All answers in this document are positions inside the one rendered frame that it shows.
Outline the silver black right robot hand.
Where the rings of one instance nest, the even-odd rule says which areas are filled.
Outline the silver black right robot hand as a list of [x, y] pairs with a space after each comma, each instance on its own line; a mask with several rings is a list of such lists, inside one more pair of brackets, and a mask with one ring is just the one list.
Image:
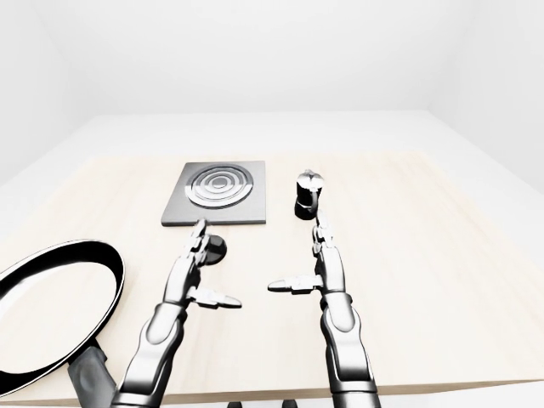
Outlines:
[[314, 275], [298, 275], [269, 283], [270, 292], [308, 294], [318, 289], [322, 295], [346, 292], [343, 263], [335, 242], [332, 227], [323, 210], [316, 213], [312, 229], [312, 252], [316, 259]]

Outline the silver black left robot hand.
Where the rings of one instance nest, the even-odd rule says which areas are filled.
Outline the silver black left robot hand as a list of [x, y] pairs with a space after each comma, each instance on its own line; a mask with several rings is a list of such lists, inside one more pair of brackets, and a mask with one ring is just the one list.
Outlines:
[[163, 301], [184, 307], [196, 303], [208, 309], [240, 309], [242, 303], [238, 299], [200, 287], [201, 268], [206, 265], [199, 267], [196, 255], [206, 234], [209, 234], [207, 220], [200, 218], [193, 227], [184, 251], [174, 262], [167, 278]]

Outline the round black stove knob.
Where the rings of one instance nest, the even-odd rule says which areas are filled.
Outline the round black stove knob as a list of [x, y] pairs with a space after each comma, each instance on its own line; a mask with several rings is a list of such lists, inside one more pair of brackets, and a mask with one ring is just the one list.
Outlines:
[[218, 264], [224, 259], [226, 253], [227, 246], [222, 237], [206, 234], [195, 256], [196, 264], [199, 267]]

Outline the flat dark stove plate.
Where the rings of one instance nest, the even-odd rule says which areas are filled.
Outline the flat dark stove plate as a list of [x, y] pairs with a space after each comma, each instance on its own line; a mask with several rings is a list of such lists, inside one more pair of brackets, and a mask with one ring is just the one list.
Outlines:
[[264, 161], [188, 162], [161, 217], [164, 227], [266, 223]]

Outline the black silver moka pot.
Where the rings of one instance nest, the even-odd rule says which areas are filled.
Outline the black silver moka pot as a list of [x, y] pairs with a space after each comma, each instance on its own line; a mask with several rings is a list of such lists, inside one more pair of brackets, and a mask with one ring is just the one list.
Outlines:
[[297, 177], [297, 198], [295, 215], [302, 220], [311, 220], [317, 215], [319, 197], [324, 186], [324, 179], [310, 169]]

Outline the black frying pan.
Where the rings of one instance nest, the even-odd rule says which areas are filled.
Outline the black frying pan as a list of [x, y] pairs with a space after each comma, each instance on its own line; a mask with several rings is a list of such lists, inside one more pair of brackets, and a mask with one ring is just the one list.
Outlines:
[[121, 254], [96, 240], [67, 241], [0, 272], [0, 398], [73, 363], [86, 351], [101, 371], [96, 337], [120, 301]]

